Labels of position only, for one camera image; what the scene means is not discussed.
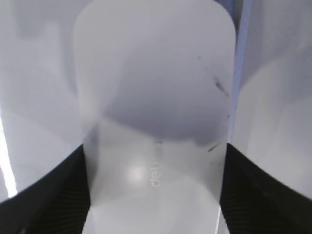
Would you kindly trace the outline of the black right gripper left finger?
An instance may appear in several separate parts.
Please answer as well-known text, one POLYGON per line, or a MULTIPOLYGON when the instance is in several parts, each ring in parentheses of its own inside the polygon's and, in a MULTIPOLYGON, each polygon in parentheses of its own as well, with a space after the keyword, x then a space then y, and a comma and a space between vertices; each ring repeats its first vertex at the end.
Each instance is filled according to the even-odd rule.
POLYGON ((16 196, 0 204, 2 234, 80 234, 90 208, 83 146, 16 196))

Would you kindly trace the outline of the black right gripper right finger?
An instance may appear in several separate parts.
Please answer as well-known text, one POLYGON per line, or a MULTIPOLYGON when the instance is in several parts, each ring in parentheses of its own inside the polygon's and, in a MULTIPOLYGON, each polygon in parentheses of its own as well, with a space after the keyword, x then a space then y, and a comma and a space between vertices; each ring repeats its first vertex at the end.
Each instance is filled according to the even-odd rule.
POLYGON ((231 234, 310 234, 312 201, 227 144, 220 206, 231 234))

